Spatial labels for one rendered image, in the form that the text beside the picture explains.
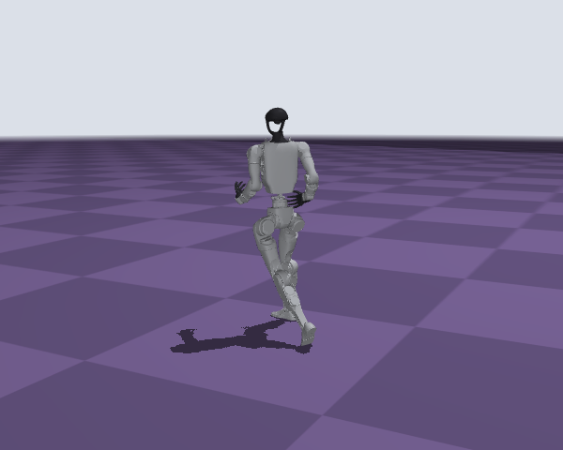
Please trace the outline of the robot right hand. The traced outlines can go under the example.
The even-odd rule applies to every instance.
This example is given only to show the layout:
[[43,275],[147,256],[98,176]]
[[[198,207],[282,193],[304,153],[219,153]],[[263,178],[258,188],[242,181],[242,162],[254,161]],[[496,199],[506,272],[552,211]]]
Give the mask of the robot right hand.
[[297,204],[296,206],[293,206],[293,208],[298,208],[299,206],[303,205],[304,203],[309,202],[309,201],[304,201],[304,202],[303,202],[303,200],[302,200],[302,194],[303,194],[304,192],[302,193],[302,192],[297,191],[297,190],[294,190],[293,192],[294,192],[294,193],[297,193],[297,195],[295,195],[295,196],[287,196],[287,198],[296,198],[296,199],[288,200],[288,202],[293,202],[293,203],[288,203],[288,205],[295,205],[295,204]]

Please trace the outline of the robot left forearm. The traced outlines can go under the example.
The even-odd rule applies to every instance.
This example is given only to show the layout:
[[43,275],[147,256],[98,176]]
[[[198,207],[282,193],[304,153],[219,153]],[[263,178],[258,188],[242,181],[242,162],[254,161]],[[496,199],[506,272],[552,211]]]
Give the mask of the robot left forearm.
[[238,198],[236,198],[236,201],[239,204],[247,203],[255,194],[256,191],[251,191],[251,180],[249,180],[248,184],[244,188],[244,191]]

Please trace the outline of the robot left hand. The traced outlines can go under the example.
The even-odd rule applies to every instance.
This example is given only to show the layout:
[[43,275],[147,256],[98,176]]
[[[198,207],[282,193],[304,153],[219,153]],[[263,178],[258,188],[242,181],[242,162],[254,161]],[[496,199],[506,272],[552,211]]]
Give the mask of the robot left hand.
[[[237,184],[237,182],[235,183],[236,198],[238,198],[238,197],[241,195],[241,193],[244,191],[244,189],[243,189],[242,191],[241,191],[241,189],[242,189],[246,184],[244,184],[244,185],[242,185],[242,186],[240,187],[240,185],[241,185],[242,183],[243,183],[243,181],[241,181],[239,184]],[[239,187],[240,187],[240,188],[239,188]]]

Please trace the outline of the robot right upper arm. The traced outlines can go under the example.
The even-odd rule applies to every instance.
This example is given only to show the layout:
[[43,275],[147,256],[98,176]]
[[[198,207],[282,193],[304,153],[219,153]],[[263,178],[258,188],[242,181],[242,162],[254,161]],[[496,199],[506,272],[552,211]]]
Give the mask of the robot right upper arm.
[[306,171],[304,174],[304,180],[307,185],[313,185],[318,183],[318,175],[314,168],[314,162],[312,159],[310,147],[306,142],[296,142],[298,148],[298,157],[302,163],[303,168]]

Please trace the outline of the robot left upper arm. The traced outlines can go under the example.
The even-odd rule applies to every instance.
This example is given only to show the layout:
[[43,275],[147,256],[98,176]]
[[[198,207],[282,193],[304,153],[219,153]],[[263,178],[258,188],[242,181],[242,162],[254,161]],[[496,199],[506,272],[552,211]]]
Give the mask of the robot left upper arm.
[[247,151],[249,174],[251,177],[251,191],[260,191],[263,183],[260,180],[260,160],[263,155],[263,144],[256,144]]

